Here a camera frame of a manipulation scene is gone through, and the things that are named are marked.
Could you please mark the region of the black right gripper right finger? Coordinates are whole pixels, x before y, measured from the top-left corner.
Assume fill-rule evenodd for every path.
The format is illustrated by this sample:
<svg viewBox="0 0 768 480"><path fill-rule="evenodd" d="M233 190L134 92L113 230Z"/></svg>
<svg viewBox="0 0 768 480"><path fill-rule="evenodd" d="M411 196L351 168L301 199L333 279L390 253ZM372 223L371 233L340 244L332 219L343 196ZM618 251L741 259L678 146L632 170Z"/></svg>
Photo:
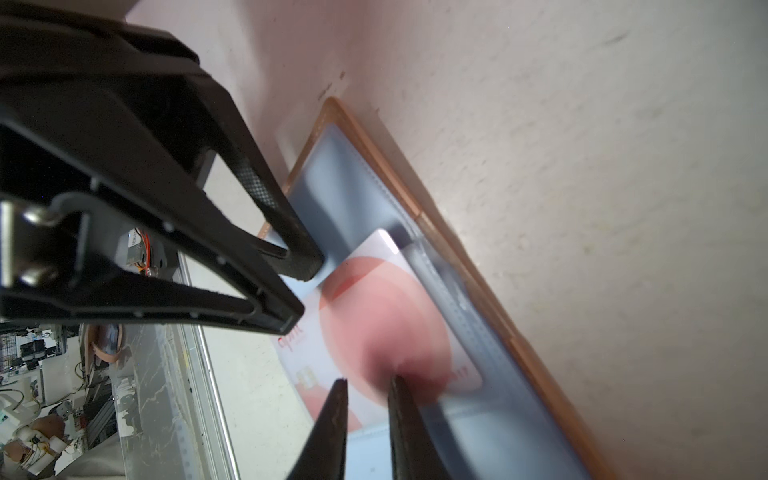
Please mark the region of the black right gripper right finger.
<svg viewBox="0 0 768 480"><path fill-rule="evenodd" d="M449 479L406 381L395 376L388 392L392 474L396 480Z"/></svg>

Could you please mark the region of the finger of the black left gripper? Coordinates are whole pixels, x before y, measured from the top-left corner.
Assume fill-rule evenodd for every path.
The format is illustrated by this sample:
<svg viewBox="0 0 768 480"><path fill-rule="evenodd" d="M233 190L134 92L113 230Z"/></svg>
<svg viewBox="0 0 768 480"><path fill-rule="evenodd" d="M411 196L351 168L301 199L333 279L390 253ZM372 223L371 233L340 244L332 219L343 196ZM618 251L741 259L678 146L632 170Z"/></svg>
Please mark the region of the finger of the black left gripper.
<svg viewBox="0 0 768 480"><path fill-rule="evenodd" d="M287 200L226 89L210 76L193 76L191 89L214 134L214 150L279 235L282 247L250 236L251 246L281 275L311 280L325 257Z"/></svg>

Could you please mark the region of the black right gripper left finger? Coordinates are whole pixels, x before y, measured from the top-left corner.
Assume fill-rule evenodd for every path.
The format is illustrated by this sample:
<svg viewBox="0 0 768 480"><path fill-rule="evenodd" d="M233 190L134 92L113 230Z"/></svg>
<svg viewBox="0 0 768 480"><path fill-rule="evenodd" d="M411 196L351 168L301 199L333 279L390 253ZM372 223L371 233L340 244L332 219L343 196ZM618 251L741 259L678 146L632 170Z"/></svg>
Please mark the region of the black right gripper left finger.
<svg viewBox="0 0 768 480"><path fill-rule="evenodd" d="M348 382L337 379L287 479L345 478Z"/></svg>

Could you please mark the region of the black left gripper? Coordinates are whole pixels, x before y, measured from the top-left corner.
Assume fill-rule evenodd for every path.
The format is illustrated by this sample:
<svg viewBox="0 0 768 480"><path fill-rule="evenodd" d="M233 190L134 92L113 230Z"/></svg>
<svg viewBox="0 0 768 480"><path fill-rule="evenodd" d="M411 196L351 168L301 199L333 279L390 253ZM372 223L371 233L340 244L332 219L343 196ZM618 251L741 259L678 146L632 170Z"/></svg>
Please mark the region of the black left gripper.
<svg viewBox="0 0 768 480"><path fill-rule="evenodd" d="M196 181L210 151L172 35L1 5L1 315L15 324L182 323L282 335L304 307ZM135 227L227 281L228 296L116 263Z"/></svg>

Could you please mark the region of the tan card holder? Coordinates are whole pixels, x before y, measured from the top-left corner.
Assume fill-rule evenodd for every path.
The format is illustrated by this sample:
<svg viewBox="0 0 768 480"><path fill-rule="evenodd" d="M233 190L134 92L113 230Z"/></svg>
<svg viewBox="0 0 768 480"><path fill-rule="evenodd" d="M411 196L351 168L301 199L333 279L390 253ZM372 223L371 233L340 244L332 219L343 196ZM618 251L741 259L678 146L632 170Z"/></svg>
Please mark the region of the tan card holder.
<svg viewBox="0 0 768 480"><path fill-rule="evenodd" d="M455 479L612 479L576 409L520 334L416 180L404 179L337 98L324 101L286 193L325 255L300 297L386 232L477 371L470 392L423 414Z"/></svg>

